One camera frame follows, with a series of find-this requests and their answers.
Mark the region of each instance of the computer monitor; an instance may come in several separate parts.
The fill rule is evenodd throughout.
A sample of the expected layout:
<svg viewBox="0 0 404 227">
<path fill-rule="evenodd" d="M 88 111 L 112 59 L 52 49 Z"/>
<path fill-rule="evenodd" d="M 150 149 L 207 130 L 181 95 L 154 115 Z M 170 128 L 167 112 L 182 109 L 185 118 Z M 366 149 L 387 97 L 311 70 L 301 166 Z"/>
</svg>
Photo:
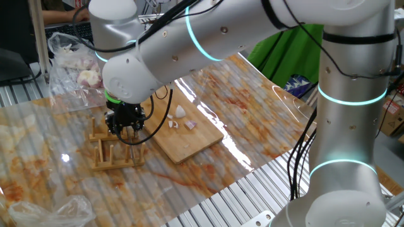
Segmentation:
<svg viewBox="0 0 404 227">
<path fill-rule="evenodd" d="M 0 81 L 29 76 L 38 62 L 28 0 L 0 1 Z"/>
</svg>

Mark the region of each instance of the plastic bag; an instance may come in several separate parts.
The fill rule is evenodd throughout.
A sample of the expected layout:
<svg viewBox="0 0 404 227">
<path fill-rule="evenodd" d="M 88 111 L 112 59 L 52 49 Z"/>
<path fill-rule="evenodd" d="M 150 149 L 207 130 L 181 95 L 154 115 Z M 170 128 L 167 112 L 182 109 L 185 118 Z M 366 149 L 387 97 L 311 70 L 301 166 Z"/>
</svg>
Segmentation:
<svg viewBox="0 0 404 227">
<path fill-rule="evenodd" d="M 63 33 L 53 33 L 48 39 L 49 50 L 55 55 L 59 67 L 90 70 L 97 66 L 97 58 L 93 50 L 84 46 L 78 38 Z"/>
<path fill-rule="evenodd" d="M 105 105 L 103 88 L 91 88 L 77 83 L 84 70 L 99 73 L 94 51 L 85 47 L 71 35 L 54 33 L 48 39 L 49 49 L 54 53 L 50 70 L 50 103 L 55 114 L 63 114 L 86 108 Z"/>
<path fill-rule="evenodd" d="M 55 114 L 105 105 L 104 89 L 89 88 L 76 82 L 81 70 L 62 68 L 52 62 L 49 89 L 50 104 Z"/>
<path fill-rule="evenodd" d="M 95 219 L 90 201 L 82 195 L 59 201 L 53 212 L 29 202 L 17 202 L 8 212 L 17 227 L 81 227 Z"/>
</svg>

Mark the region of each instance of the screw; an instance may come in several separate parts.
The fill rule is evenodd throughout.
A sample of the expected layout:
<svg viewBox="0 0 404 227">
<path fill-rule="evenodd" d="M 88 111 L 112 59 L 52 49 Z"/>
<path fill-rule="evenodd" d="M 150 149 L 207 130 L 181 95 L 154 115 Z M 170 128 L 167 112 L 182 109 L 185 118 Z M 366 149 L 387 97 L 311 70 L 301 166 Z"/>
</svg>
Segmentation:
<svg viewBox="0 0 404 227">
<path fill-rule="evenodd" d="M 222 34 L 226 34 L 229 31 L 229 29 L 227 27 L 221 27 L 220 31 L 222 32 Z"/>
</svg>

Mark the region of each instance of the robotic arm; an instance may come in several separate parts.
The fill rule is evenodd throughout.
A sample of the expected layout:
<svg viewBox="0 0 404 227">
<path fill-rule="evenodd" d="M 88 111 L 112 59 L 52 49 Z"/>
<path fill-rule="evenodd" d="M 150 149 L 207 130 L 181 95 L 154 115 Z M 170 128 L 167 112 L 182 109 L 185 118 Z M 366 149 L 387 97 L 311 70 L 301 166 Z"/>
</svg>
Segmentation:
<svg viewBox="0 0 404 227">
<path fill-rule="evenodd" d="M 133 0 L 93 0 L 89 10 L 98 48 L 122 47 L 146 34 Z M 310 189 L 270 226 L 380 227 L 386 211 L 373 145 L 388 85 L 381 74 L 393 61 L 393 14 L 394 0 L 200 0 L 136 48 L 97 55 L 108 95 L 144 116 L 139 103 L 164 84 L 298 21 L 325 25 L 323 47 L 336 64 L 322 53 Z"/>
</svg>

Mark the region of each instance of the garlic peel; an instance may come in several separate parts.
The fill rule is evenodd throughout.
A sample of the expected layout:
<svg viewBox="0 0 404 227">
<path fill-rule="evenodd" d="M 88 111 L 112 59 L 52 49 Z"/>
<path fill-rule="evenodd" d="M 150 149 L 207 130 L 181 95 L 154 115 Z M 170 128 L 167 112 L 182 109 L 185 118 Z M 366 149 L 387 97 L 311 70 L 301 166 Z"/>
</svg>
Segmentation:
<svg viewBox="0 0 404 227">
<path fill-rule="evenodd" d="M 175 117 L 180 119 L 186 116 L 185 110 L 182 106 L 178 105 L 177 110 L 175 111 Z"/>
</svg>

